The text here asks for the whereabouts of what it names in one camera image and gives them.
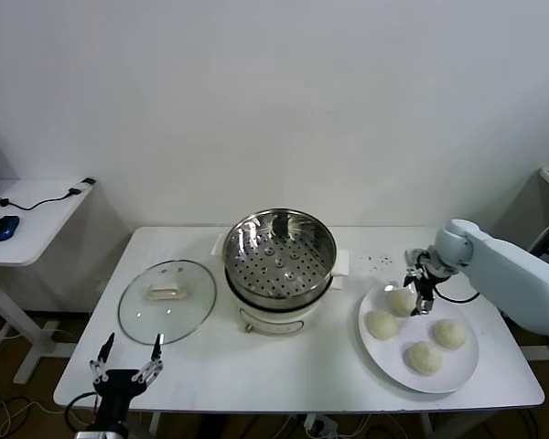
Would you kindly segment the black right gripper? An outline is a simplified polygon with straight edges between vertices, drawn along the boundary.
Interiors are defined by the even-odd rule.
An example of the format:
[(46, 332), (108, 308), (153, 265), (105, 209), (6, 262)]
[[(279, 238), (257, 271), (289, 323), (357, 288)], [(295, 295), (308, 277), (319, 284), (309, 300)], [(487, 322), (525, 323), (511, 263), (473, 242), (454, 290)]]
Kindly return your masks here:
[[(421, 251), (417, 256), (416, 263), (422, 267), (425, 277), (437, 284), (443, 283), (458, 274), (458, 269), (445, 264), (435, 249)], [(434, 284), (429, 280), (419, 279), (420, 277), (421, 270), (416, 268), (409, 268), (404, 277), (404, 285), (408, 286), (414, 283), (417, 293), (415, 308), (412, 311), (413, 316), (428, 315), (433, 309), (435, 300)]]

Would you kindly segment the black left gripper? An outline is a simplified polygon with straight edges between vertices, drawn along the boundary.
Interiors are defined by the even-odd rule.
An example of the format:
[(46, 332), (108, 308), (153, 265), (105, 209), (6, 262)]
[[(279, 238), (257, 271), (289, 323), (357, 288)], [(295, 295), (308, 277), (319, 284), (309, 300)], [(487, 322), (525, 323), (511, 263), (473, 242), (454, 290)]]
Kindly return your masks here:
[(132, 399), (146, 391), (164, 368), (161, 359), (163, 334), (157, 334), (150, 360), (140, 369), (110, 369), (106, 363), (111, 353), (114, 333), (101, 346), (96, 359), (90, 361), (94, 389), (101, 397), (97, 424), (116, 424), (126, 420)]

